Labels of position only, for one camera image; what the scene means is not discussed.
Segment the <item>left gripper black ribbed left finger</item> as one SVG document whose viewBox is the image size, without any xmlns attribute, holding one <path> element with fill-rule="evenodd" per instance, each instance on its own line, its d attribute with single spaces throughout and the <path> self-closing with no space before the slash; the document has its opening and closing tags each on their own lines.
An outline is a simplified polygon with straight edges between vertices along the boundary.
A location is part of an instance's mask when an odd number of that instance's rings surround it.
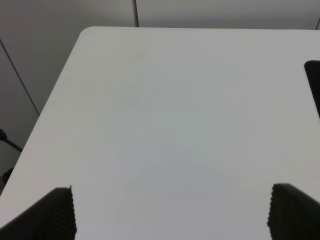
<svg viewBox="0 0 320 240">
<path fill-rule="evenodd" d="M 0 228 L 2 240 L 74 240 L 77 224 L 71 187 L 57 187 Z"/>
</svg>

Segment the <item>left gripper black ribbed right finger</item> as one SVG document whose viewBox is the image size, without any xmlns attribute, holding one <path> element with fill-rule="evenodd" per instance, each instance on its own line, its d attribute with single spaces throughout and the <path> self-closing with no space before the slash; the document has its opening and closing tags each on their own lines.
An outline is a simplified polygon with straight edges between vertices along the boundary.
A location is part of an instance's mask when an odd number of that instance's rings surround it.
<svg viewBox="0 0 320 240">
<path fill-rule="evenodd" d="M 291 184 L 274 184 L 267 226 L 273 240 L 318 240 L 320 203 Z"/>
</svg>

